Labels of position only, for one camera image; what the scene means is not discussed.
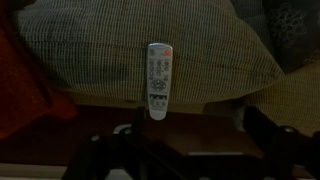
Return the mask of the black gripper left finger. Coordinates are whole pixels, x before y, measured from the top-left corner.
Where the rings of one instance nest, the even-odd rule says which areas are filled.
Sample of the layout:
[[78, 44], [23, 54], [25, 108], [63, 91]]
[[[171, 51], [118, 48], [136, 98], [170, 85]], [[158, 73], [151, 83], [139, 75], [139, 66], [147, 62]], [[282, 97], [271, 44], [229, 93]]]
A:
[[144, 107], [138, 107], [132, 124], [117, 126], [110, 139], [95, 134], [82, 141], [74, 152], [62, 180], [105, 180], [113, 169], [121, 168], [133, 180], [147, 180], [141, 162]]

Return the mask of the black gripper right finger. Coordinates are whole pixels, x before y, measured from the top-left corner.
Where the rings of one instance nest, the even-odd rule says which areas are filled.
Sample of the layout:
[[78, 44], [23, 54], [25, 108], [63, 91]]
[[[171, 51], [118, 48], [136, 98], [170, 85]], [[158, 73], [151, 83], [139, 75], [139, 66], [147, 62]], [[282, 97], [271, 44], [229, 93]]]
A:
[[243, 128], [264, 152], [267, 177], [297, 180], [295, 165], [302, 166], [316, 180], [320, 179], [320, 132], [306, 136], [291, 126], [280, 126], [259, 109], [247, 106]]

